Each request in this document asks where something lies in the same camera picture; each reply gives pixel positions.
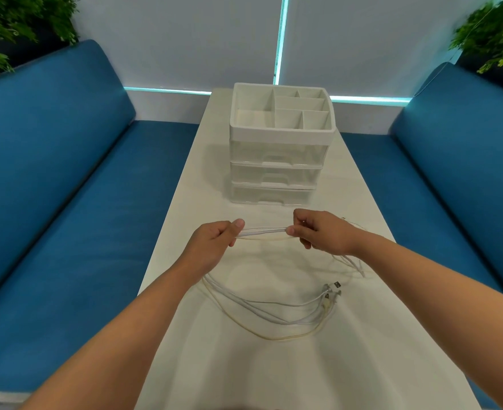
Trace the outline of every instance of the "person's left hand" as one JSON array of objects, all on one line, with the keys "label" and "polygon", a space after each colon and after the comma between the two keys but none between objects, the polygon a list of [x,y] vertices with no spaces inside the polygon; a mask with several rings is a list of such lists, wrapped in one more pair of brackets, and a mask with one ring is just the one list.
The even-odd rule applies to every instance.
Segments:
[{"label": "person's left hand", "polygon": [[198,283],[202,276],[217,266],[225,250],[234,246],[236,236],[244,225],[242,219],[232,223],[216,221],[202,224],[194,231],[174,266],[182,268],[191,285]]}]

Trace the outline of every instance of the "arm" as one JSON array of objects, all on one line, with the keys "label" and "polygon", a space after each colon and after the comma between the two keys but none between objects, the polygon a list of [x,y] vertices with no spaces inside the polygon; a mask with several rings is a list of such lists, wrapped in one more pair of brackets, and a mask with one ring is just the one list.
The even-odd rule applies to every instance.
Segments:
[{"label": "arm", "polygon": [[297,209],[305,248],[366,262],[459,368],[503,407],[503,295],[328,212]]},{"label": "arm", "polygon": [[62,365],[21,410],[131,410],[187,290],[233,246],[243,220],[199,227],[180,258]]}]

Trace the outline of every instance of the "foliage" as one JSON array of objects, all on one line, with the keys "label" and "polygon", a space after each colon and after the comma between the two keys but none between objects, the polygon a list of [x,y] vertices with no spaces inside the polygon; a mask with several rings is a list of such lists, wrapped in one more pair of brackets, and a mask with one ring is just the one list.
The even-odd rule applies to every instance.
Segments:
[{"label": "foliage", "polygon": [[488,56],[478,73],[488,71],[495,63],[503,66],[503,0],[496,5],[490,1],[474,11],[455,32],[451,48],[460,48],[466,55]]},{"label": "foliage", "polygon": [[[71,16],[78,0],[0,0],[0,39],[15,42],[16,36],[37,41],[32,29],[38,20],[48,22],[61,40],[77,41]],[[8,57],[0,53],[0,69],[12,70]]]}]

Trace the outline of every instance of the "white table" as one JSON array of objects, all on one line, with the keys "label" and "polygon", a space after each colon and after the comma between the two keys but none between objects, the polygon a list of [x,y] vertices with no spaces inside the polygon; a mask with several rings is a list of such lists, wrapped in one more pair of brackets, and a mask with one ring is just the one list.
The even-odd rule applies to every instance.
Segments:
[{"label": "white table", "polygon": [[[292,222],[291,208],[227,199],[231,96],[231,89],[216,89],[208,102],[141,290],[177,259],[204,222],[238,217],[247,227]],[[330,147],[311,208],[392,239],[340,136]],[[272,342],[234,324],[207,298],[204,286],[195,286],[160,345],[136,409],[480,408],[462,372],[373,272],[366,279],[352,275],[329,255],[286,239],[237,241],[213,275],[256,298],[310,298],[335,280],[343,291],[320,332]],[[229,301],[224,305],[256,330],[288,334]]]}]

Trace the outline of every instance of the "planter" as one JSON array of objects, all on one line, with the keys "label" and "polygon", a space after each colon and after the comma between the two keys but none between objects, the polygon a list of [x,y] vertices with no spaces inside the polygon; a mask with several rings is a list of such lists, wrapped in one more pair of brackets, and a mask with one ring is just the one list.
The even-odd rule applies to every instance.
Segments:
[{"label": "planter", "polygon": [[476,75],[488,80],[491,83],[503,87],[503,66],[499,68],[497,65],[494,65],[490,70],[483,74],[477,73],[477,70],[489,59],[490,57],[487,56],[465,56],[463,54],[457,61],[457,65],[470,72],[474,72]]},{"label": "planter", "polygon": [[13,68],[69,46],[68,42],[59,39],[46,22],[38,22],[33,26],[33,30],[38,42],[31,41],[22,36],[17,37],[15,43],[0,40],[0,53],[6,54],[9,57],[10,65]]}]

